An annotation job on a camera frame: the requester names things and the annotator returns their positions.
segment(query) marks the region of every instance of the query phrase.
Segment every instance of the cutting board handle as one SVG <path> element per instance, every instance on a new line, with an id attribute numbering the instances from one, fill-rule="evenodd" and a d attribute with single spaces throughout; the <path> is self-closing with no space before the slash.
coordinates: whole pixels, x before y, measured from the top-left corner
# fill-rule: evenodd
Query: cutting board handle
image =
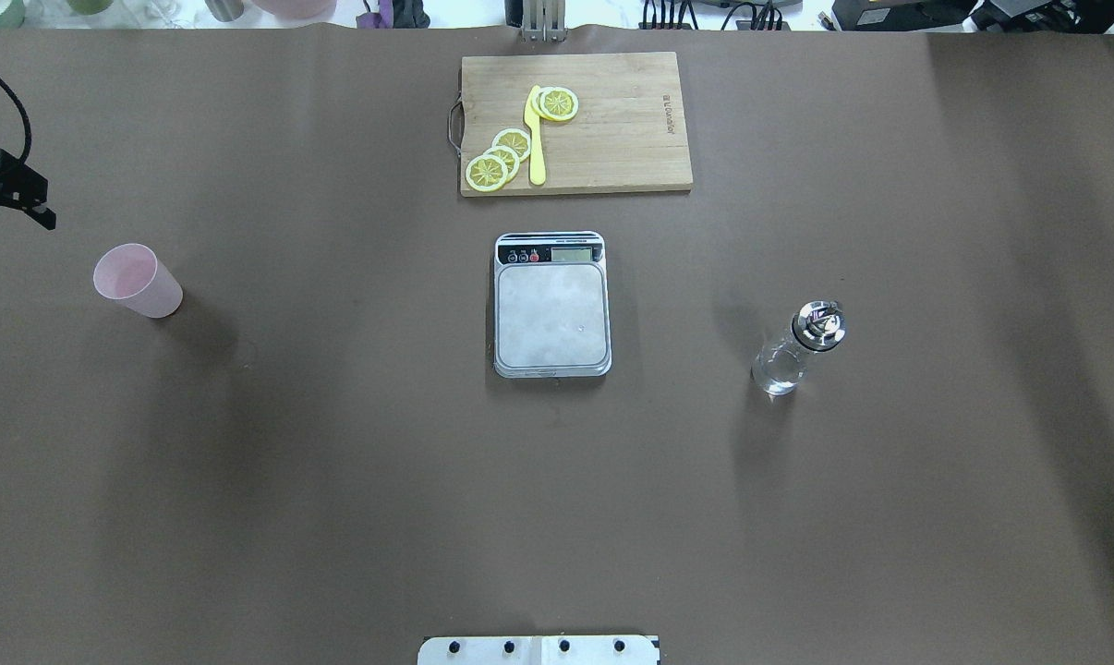
<path id="1" fill-rule="evenodd" d="M 459 129 L 457 129 L 457 136 L 455 134 L 456 115 L 462 117 L 462 123 L 459 125 Z M 446 139 L 450 140 L 451 147 L 455 148 L 455 155 L 459 156 L 459 159 L 462 159 L 462 148 L 459 147 L 459 144 L 462 144 L 462 133 L 466 129 L 466 125 L 468 125 L 468 117 L 462 113 L 462 91 L 459 89 L 459 98 L 455 100 L 455 106 L 451 106 L 451 113 L 446 118 Z"/>

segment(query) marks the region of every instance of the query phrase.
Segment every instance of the lemon slice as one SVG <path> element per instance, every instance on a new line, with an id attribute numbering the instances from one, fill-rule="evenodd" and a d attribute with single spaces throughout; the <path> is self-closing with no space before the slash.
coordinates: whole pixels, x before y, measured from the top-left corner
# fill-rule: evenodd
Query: lemon slice
<path id="1" fill-rule="evenodd" d="M 537 113 L 551 121 L 569 121 L 577 115 L 577 95 L 569 88 L 545 88 L 537 95 Z"/>
<path id="2" fill-rule="evenodd" d="M 528 136 L 528 131 L 517 129 L 516 127 L 508 127 L 506 130 L 495 135 L 490 147 L 494 148 L 497 146 L 511 148 L 511 150 L 516 151 L 517 159 L 525 160 L 528 159 L 528 155 L 532 151 L 532 138 Z"/>
<path id="3" fill-rule="evenodd" d="M 480 155 L 468 164 L 468 185 L 476 192 L 495 192 L 507 182 L 507 164 L 495 155 Z"/>
<path id="4" fill-rule="evenodd" d="M 504 159 L 504 164 L 507 165 L 507 180 L 504 182 L 504 185 L 509 184 L 511 178 L 516 177 L 516 173 L 520 169 L 520 157 L 516 155 L 516 150 L 514 150 L 514 148 L 509 148 L 507 146 L 492 146 L 487 148 L 487 151 L 483 154 L 494 155 L 499 157 L 499 159 Z"/>
<path id="5" fill-rule="evenodd" d="M 545 109 L 540 108 L 540 96 L 544 95 L 545 92 L 549 92 L 550 89 L 553 89 L 553 88 L 549 87 L 549 88 L 537 89 L 536 96 L 532 97 L 532 99 L 531 99 L 532 110 L 537 111 L 537 115 L 540 116 L 544 119 L 549 119 L 549 114 L 546 114 Z"/>

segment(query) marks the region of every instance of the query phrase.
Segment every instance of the white cup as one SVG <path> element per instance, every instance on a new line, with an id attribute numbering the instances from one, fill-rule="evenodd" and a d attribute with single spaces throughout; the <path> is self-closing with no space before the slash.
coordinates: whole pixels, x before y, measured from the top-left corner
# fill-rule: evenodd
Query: white cup
<path id="1" fill-rule="evenodd" d="M 150 319 L 162 319 L 180 306 L 184 290 L 150 247 L 138 243 L 118 245 L 97 262 L 94 287 Z"/>

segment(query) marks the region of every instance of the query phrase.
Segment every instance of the wooden cutting board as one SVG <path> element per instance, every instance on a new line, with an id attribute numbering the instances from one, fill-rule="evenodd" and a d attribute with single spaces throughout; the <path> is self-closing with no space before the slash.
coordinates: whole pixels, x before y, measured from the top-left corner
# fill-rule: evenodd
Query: wooden cutting board
<path id="1" fill-rule="evenodd" d="M 507 127 L 524 125 L 534 85 L 577 94 L 570 121 L 541 121 L 548 179 L 528 182 L 528 164 L 497 192 L 476 192 L 466 168 Z M 676 55 L 603 53 L 462 59 L 465 115 L 459 190 L 465 197 L 687 190 L 693 186 Z"/>

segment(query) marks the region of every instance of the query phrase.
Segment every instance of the metal bottle cap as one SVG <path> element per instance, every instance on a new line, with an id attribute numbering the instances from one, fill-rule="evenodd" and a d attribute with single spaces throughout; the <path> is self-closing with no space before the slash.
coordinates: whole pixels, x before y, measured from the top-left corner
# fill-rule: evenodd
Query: metal bottle cap
<path id="1" fill-rule="evenodd" d="M 791 330 L 807 349 L 827 352 L 844 338 L 844 311 L 836 300 L 812 300 L 791 320 Z"/>

